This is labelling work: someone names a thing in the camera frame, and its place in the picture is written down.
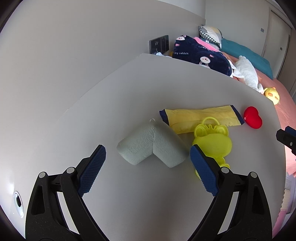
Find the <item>plaid pillow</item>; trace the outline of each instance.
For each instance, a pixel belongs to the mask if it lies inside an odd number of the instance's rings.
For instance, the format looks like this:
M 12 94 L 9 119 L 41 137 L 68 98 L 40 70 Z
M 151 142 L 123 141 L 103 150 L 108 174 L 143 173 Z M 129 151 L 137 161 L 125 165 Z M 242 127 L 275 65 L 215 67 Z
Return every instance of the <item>plaid pillow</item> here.
M 199 39 L 202 40 L 203 42 L 206 42 L 206 40 L 203 37 L 199 37 Z M 220 45 L 219 44 L 215 44 L 213 42 L 210 42 L 209 40 L 208 40 L 208 44 L 210 44 L 216 50 L 220 50 Z
M 222 33 L 219 29 L 207 25 L 199 26 L 200 36 L 209 42 L 218 44 L 222 48 Z

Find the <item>navy blue blanket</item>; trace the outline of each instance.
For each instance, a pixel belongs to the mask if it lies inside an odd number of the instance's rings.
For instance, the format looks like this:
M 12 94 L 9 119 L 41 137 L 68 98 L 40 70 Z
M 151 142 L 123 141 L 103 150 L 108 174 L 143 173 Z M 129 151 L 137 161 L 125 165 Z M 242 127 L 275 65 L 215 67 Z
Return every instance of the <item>navy blue blanket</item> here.
M 232 73 L 230 63 L 221 52 L 209 50 L 187 35 L 176 39 L 173 58 L 199 64 L 228 76 Z

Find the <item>red heart toy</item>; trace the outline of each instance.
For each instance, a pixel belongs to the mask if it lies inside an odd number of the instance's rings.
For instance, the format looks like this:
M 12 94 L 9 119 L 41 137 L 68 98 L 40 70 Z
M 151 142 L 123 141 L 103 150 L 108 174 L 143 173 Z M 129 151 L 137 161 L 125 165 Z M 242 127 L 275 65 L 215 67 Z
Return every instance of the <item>red heart toy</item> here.
M 254 129 L 259 129 L 262 126 L 262 119 L 259 116 L 258 110 L 250 106 L 244 111 L 245 122 Z

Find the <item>yellow stuffed toy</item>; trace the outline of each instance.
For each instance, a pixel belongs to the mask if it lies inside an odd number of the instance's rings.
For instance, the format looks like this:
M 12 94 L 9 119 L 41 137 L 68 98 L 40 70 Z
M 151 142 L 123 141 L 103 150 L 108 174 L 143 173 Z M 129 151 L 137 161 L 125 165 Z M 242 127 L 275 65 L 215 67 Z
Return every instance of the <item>yellow stuffed toy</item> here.
M 279 94 L 276 91 L 276 88 L 265 88 L 263 91 L 263 94 L 265 94 L 265 96 L 270 99 L 274 105 L 279 104 Z

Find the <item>bed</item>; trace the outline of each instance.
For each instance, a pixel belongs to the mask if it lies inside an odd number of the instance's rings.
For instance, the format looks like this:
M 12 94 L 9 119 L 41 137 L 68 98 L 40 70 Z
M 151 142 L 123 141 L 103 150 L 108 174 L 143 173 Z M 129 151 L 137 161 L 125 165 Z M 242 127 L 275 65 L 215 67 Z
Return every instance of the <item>bed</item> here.
M 179 38 L 177 38 L 174 46 L 174 53 L 172 55 L 173 58 L 185 60 L 199 65 L 205 65 L 204 67 L 216 70 L 218 72 L 230 76 L 229 72 L 227 71 L 227 67 L 223 67 L 221 69 L 221 61 L 223 61 L 223 59 L 220 59 L 220 62 L 211 63 L 214 60 L 214 57 L 220 57 L 220 55 L 223 55 L 223 57 L 225 57 L 234 65 L 238 61 L 239 56 L 245 56 L 254 67 L 258 76 L 259 84 L 261 84 L 263 88 L 276 88 L 280 96 L 280 103 L 275 105 L 274 107 L 276 109 L 281 128 L 285 129 L 287 126 L 290 126 L 296 129 L 296 105 L 287 89 L 283 86 L 283 84 L 280 83 L 277 79 L 273 78 L 269 62 L 266 59 L 262 58 L 260 55 L 251 51 L 249 48 L 235 43 L 233 41 L 223 39 L 221 32 L 216 28 L 203 26 L 199 29 L 199 38 L 191 38 L 186 35 L 182 35 Z M 241 81 L 241 79 L 239 78 L 233 78 L 234 81 Z M 288 173 L 288 175 L 293 175 L 294 177 L 296 177 L 295 156 L 292 154 L 291 150 L 286 146 L 285 154 L 286 172 Z M 275 236 L 282 227 L 287 213 L 287 209 L 289 209 L 288 203 L 292 203 L 293 201 L 294 195 L 290 195 L 291 185 L 289 185 L 288 183 L 288 179 L 286 178 L 283 203 L 278 219 L 273 228 L 273 236 Z
M 223 53 L 223 54 L 228 59 L 230 59 L 232 63 L 235 63 L 237 61 L 237 58 L 227 53 Z M 280 95 L 280 104 L 275 105 L 274 107 L 279 117 L 281 128 L 285 129 L 287 126 L 290 126 L 293 129 L 296 129 L 296 105 L 292 97 L 290 96 L 289 92 L 287 91 L 287 89 L 277 79 L 272 80 L 261 71 L 257 69 L 255 70 L 257 72 L 257 75 L 261 78 L 260 82 L 263 88 L 275 87 L 277 92 Z M 295 177 L 296 176 L 295 156 L 294 154 L 292 154 L 291 150 L 286 146 L 285 146 L 285 153 L 286 153 L 286 171 L 289 175 L 293 174 L 293 176 Z M 289 185 L 289 177 L 287 175 L 283 204 L 282 204 L 278 219 L 276 221 L 276 224 L 273 228 L 273 236 L 275 236 L 281 229 L 283 222 L 285 220 L 285 216 L 287 214 L 287 209 L 289 208 L 289 204 L 292 205 L 293 203 L 294 195 L 290 195 L 291 191 L 292 190 Z

